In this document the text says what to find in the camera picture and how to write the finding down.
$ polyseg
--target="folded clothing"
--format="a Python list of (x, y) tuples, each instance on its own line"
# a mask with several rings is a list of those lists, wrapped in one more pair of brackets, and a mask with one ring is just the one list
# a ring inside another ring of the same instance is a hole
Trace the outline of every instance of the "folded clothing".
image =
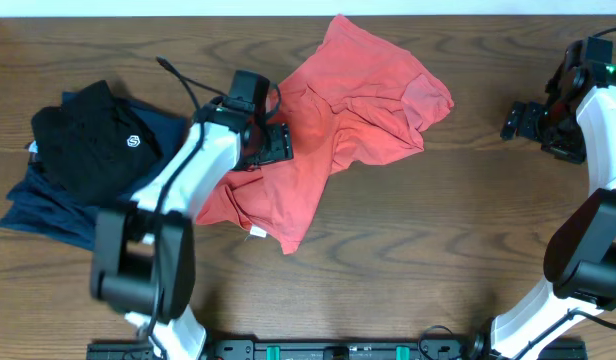
[[(67, 102), (76, 96), (63, 93)], [(186, 120), (159, 114), (137, 101), (116, 99), (128, 106), (155, 134), (162, 158), (146, 175), (136, 178), (117, 198), (129, 200), (132, 194), (147, 185), (175, 156), (186, 132)], [(0, 220), (0, 227), (43, 234), (61, 242), (92, 250), (95, 243), (95, 221), (99, 207), (84, 205), (63, 186), (46, 177), (45, 162), (28, 165), (24, 179), (7, 195), (13, 205)]]
[(359, 160), (383, 165), (424, 149), (421, 132), (453, 106), (448, 89), (408, 51), (353, 25), (330, 23), (317, 52), (280, 84), (294, 159), (229, 173), (197, 217), (254, 225), (297, 250), (328, 176)]
[(31, 123), (44, 168), (83, 204), (114, 200), (162, 157), (155, 134), (103, 80)]

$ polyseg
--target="stack of clothes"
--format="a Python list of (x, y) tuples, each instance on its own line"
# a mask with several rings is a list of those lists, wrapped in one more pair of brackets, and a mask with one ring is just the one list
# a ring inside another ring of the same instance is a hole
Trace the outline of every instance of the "stack of clothes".
[(150, 183), (181, 146), (186, 120), (115, 98), (105, 81), (63, 93), (32, 119), (24, 179), (7, 195), (0, 227), (92, 250), (99, 207)]

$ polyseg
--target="white wall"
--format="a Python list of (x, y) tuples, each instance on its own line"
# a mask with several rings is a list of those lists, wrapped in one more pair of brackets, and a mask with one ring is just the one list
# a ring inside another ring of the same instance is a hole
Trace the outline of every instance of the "white wall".
[(616, 14), (616, 0), (0, 0), (0, 17)]

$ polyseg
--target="garment tag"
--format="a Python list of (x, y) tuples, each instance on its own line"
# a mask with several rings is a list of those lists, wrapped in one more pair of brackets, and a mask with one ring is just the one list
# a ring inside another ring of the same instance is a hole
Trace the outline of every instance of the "garment tag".
[(28, 151), (31, 153), (38, 153), (39, 150), (37, 149), (37, 142), (33, 141), (32, 143), (30, 143), (30, 145), (28, 146)]
[(260, 228), (259, 226), (252, 224), (252, 226), (250, 227), (250, 235), (265, 238), (268, 233), (266, 232), (266, 230)]
[(152, 245), (155, 242), (155, 235), (153, 234), (145, 234), (144, 238), (141, 239), (141, 242), (146, 245)]

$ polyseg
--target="red t-shirt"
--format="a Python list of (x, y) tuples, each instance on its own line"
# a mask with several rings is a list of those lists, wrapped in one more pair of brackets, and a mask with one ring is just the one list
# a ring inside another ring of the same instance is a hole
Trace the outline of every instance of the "red t-shirt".
[(294, 159), (227, 174), (197, 223), (255, 224), (284, 254), (299, 247), (328, 176), (355, 160), (384, 165), (423, 151), (421, 132), (453, 106), (444, 84), (408, 51), (341, 15), (279, 88), (282, 104), (271, 122), (288, 124)]

